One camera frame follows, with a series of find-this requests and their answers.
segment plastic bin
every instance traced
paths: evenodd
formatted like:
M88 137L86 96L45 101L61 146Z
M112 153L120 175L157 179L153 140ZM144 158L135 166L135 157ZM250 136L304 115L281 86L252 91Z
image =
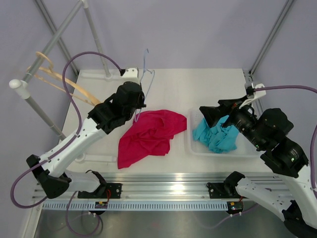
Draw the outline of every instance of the plastic bin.
M261 152L256 151L255 147L241 134L239 133L236 139L237 149L228 153L214 153L200 143L199 141L193 140L193 130L196 129L198 124L204 118L203 114L199 109L190 109L187 116L187 143L189 152L198 156L209 156L209 157L239 157L239 158L259 158Z

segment white tabletop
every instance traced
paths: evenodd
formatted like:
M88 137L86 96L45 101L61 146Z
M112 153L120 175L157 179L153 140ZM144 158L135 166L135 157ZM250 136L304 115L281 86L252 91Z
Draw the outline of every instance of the white tabletop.
M146 99L145 110L171 110L187 116L190 108L199 106L217 106L219 99L233 99L245 96L245 78L242 69L156 69L156 76ZM100 70L82 70L77 84L104 101L116 92L121 82L106 82L98 79ZM143 91L146 92L152 76L147 73L143 79ZM82 118L93 108L77 99L75 102ZM120 137L131 126L132 121L115 129L105 138L97 141L87 150L87 158L100 155L99 158L117 156ZM78 126L74 107L70 105L63 133L69 135ZM147 156L129 168L118 170L116 163L109 162L73 162L68 169L85 172L88 169L100 173L242 173L271 172L260 158L200 157L188 152L186 132L175 135L170 141L170 152L166 156Z

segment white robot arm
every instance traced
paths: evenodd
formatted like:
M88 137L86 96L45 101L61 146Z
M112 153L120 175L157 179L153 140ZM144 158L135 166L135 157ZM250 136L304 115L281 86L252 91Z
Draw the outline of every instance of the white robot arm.
M247 88L247 96L219 100L220 106L200 107L200 111L209 127L215 126L221 117L229 115L222 126L234 125L258 151L265 151L261 159L284 181L295 200L280 198L239 172L233 172L226 178L223 190L227 198L240 195L265 207L298 238L316 238L317 198L311 184L308 158L297 143L286 137L294 125L281 109L267 109L257 119L249 104L265 95L265 91L254 91L259 87L264 86L252 85Z
M60 144L37 157L31 155L27 159L29 167L43 161L48 161L32 172L42 186L48 198L56 198L65 191L80 191L78 197L106 197L107 183L98 173L75 173L66 170L67 167L86 149L103 138L115 128L130 120L136 109L145 107L144 93L138 79L137 68L127 68L122 76L124 83L118 87L115 94L103 103L96 105L84 119L80 132L70 134ZM75 139L57 155L75 136Z

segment red cloth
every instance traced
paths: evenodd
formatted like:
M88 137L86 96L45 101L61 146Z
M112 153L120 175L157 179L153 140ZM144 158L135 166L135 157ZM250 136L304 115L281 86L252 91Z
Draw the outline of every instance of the red cloth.
M186 127L186 118L169 110L141 113L119 141L118 169L127 168L148 155L166 155L169 140Z

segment blue cloth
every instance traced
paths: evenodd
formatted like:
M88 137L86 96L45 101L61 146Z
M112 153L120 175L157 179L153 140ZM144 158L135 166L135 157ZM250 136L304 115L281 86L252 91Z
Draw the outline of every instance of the blue cloth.
M235 144L239 134L238 129L231 125L227 128L221 125L229 116L222 117L216 126L209 128L205 118L201 121L196 129L193 130L193 139L200 141L215 153L229 152L237 149Z

